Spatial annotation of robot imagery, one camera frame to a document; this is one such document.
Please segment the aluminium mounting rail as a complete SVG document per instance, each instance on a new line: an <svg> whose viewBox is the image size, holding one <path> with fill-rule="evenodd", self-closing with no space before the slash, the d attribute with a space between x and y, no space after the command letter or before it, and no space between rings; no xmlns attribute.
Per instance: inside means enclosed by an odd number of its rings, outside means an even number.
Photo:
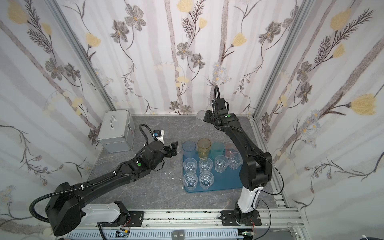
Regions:
<svg viewBox="0 0 384 240"><path fill-rule="evenodd" d="M232 210L143 210L122 228L78 227L62 240L309 240L297 209L261 207L247 223Z"/></svg>

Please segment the yellow plastic cup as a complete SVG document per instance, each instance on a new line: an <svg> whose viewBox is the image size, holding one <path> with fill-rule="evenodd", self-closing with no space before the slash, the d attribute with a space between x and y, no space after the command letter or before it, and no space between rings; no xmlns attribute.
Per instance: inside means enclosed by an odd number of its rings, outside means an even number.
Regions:
<svg viewBox="0 0 384 240"><path fill-rule="evenodd" d="M207 138L198 140L198 155L200 159L207 158L211 149L211 141Z"/></svg>

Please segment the teal plastic tray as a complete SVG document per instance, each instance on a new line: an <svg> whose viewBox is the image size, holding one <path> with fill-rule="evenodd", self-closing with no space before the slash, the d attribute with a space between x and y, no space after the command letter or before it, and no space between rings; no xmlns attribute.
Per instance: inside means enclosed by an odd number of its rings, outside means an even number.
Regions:
<svg viewBox="0 0 384 240"><path fill-rule="evenodd" d="M200 160L198 152L195 153L194 159ZM218 173L214 169L211 170L211 173L215 177L214 184L209 189L202 189L199 182L199 175L200 175L200 169L199 169L199 163L196 175L198 177L198 185L197 187L188 193L198 193L198 192L211 192L211 191L221 191L221 190L231 190L231 189L241 189L243 187L239 174L240 174L240 167L236 170L232 170L229 167L226 168L226 170L223 173Z"/></svg>

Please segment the blue plastic cup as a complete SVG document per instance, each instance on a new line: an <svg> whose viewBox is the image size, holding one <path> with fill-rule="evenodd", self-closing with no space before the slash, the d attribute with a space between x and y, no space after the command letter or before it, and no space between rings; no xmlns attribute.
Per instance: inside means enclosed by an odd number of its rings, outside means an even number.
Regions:
<svg viewBox="0 0 384 240"><path fill-rule="evenodd" d="M184 153L184 158L194 158L195 153L196 153L196 143L191 140L187 140L183 143L182 148L183 148L183 153Z"/></svg>

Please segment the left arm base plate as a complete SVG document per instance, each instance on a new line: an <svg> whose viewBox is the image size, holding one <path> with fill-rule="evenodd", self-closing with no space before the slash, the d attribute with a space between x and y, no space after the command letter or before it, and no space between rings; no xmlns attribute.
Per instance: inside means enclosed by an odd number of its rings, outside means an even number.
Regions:
<svg viewBox="0 0 384 240"><path fill-rule="evenodd" d="M129 211L122 213L111 223L102 222L102 227L141 227L144 220L144 211Z"/></svg>

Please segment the pink plastic cup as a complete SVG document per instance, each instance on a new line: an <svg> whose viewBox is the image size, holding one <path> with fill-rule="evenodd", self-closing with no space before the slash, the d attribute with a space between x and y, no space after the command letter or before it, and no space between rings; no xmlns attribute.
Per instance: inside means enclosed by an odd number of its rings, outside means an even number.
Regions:
<svg viewBox="0 0 384 240"><path fill-rule="evenodd" d="M231 156L233 153L237 153L238 150L234 144L226 144L225 146L225 155L227 158Z"/></svg>

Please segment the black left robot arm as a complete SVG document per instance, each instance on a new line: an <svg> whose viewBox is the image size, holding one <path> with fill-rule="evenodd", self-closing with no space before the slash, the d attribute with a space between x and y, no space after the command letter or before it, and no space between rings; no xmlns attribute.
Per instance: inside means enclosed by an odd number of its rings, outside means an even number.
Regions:
<svg viewBox="0 0 384 240"><path fill-rule="evenodd" d="M128 215L122 203L93 205L91 202L120 186L145 177L158 165L162 165L164 158L171 158L177 154L178 142L173 142L169 146L165 146L161 141L151 142L138 157L120 163L111 173L75 185L70 185L68 182L60 184L45 208L54 235L60 237L78 226L97 222L122 224L122 218Z"/></svg>

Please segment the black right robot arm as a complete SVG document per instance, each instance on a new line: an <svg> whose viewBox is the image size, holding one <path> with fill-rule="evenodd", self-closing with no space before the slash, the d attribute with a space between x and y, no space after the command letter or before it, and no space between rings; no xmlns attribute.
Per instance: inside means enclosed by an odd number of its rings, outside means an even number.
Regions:
<svg viewBox="0 0 384 240"><path fill-rule="evenodd" d="M206 111L204 122L213 124L217 130L224 132L243 160L240 170L243 189L234 209L236 221L242 225L251 221L256 210L256 200L272 179L272 156L253 143L243 130L238 117L229 113L229 104L223 98L212 100L212 107L211 111Z"/></svg>

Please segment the clear dotted cup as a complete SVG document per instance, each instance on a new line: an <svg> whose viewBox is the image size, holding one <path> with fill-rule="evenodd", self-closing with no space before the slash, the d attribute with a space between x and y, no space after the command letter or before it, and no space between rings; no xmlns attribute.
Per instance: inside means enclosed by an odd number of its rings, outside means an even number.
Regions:
<svg viewBox="0 0 384 240"><path fill-rule="evenodd" d="M198 127L201 127L201 126L203 126L205 124L205 122L204 122L205 113L206 113L205 110L201 110L201 111L197 112L197 115L196 115L196 125Z"/></svg>

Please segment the clear faceted cup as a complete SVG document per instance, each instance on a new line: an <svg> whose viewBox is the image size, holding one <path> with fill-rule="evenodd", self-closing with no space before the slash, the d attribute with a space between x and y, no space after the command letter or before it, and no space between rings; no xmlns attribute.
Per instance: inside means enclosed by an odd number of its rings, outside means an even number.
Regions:
<svg viewBox="0 0 384 240"><path fill-rule="evenodd" d="M232 170L238 169L243 164L241 154L234 152L229 157L229 168Z"/></svg>
<svg viewBox="0 0 384 240"><path fill-rule="evenodd" d="M199 160L200 172L211 172L213 168L213 161L210 158L201 158Z"/></svg>
<svg viewBox="0 0 384 240"><path fill-rule="evenodd" d="M186 173L183 176L183 184L187 192L193 191L198 185L198 177L195 173Z"/></svg>
<svg viewBox="0 0 384 240"><path fill-rule="evenodd" d="M205 171L201 172L199 175L199 182L202 189L209 189L215 181L215 177L211 172Z"/></svg>
<svg viewBox="0 0 384 240"><path fill-rule="evenodd" d="M228 167L229 159L224 155L218 155L215 158L215 171L223 173Z"/></svg>
<svg viewBox="0 0 384 240"><path fill-rule="evenodd" d="M183 168L186 173L196 173L198 168L198 163L194 158L187 158L183 162Z"/></svg>

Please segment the clear faceted cup back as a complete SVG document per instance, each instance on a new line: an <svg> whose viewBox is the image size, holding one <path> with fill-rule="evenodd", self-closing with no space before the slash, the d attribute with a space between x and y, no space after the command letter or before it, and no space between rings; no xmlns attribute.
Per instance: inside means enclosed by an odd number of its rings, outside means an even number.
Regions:
<svg viewBox="0 0 384 240"><path fill-rule="evenodd" d="M215 181L215 177L211 172L205 171L201 172L199 175L199 182L202 189L209 189Z"/></svg>

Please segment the silver aluminium case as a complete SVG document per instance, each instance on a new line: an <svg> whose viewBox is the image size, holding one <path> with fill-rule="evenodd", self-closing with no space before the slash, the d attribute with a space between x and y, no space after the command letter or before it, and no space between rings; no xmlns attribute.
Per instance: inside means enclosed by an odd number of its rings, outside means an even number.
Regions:
<svg viewBox="0 0 384 240"><path fill-rule="evenodd" d="M133 149L135 123L128 110L110 111L104 115L97 141L108 153Z"/></svg>

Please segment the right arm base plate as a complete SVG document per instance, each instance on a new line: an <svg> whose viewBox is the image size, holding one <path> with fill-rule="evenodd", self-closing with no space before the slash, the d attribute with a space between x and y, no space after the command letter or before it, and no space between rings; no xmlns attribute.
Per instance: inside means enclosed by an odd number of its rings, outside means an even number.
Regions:
<svg viewBox="0 0 384 240"><path fill-rule="evenodd" d="M222 221L223 227L258 227L262 225L261 217L258 211L242 213L238 209L223 210L218 217Z"/></svg>

